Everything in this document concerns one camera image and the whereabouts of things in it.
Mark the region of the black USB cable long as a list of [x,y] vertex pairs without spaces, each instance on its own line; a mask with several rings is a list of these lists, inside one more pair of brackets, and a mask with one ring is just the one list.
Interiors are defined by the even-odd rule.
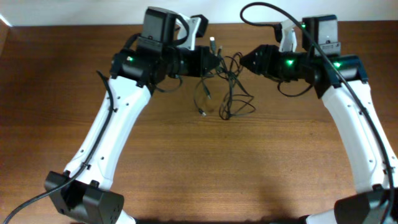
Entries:
[[222,99],[219,108],[219,116],[222,120],[230,120],[232,117],[240,117],[252,114],[256,107],[252,104],[254,96],[248,93],[239,81],[243,71],[240,60],[243,57],[241,52],[233,56],[222,56],[222,46],[217,47],[214,37],[210,37],[211,52],[220,59],[220,64],[215,68],[215,73],[228,82],[228,91]]

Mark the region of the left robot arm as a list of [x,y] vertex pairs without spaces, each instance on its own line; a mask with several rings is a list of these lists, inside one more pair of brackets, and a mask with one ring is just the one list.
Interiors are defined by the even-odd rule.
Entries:
[[49,172],[45,189],[58,213],[82,223],[134,223],[124,197],[111,191],[119,157],[136,119],[166,77],[202,77],[219,65],[197,45],[208,19],[147,8],[142,31],[113,56],[106,94],[83,144],[62,173]]

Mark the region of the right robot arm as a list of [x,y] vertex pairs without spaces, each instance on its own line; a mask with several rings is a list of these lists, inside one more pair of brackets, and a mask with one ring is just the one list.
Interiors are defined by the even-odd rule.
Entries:
[[342,55],[333,14],[288,17],[276,45],[260,45],[240,63],[278,82],[305,80],[331,114],[348,155],[356,193],[297,223],[396,223],[397,156],[377,117],[363,63]]

